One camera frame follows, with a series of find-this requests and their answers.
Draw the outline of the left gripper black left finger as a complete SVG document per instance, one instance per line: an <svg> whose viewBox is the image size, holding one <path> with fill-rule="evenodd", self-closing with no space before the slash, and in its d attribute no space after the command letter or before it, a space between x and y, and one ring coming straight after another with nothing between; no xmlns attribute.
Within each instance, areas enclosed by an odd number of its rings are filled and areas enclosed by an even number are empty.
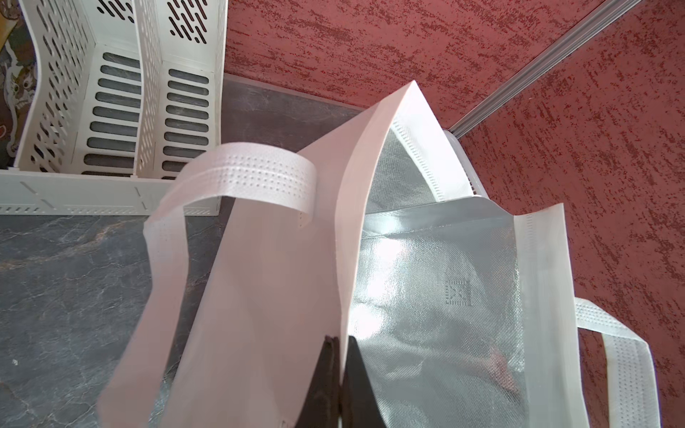
<svg viewBox="0 0 685 428"><path fill-rule="evenodd" d="M340 374L340 341L327 336L295 428L339 426Z"/></svg>

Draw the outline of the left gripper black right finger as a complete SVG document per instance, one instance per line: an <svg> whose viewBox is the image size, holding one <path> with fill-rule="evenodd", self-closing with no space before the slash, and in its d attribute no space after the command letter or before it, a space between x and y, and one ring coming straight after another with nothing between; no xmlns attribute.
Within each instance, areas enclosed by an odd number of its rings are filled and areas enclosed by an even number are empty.
<svg viewBox="0 0 685 428"><path fill-rule="evenodd" d="M344 428L386 428L355 337L348 341L340 414Z"/></svg>

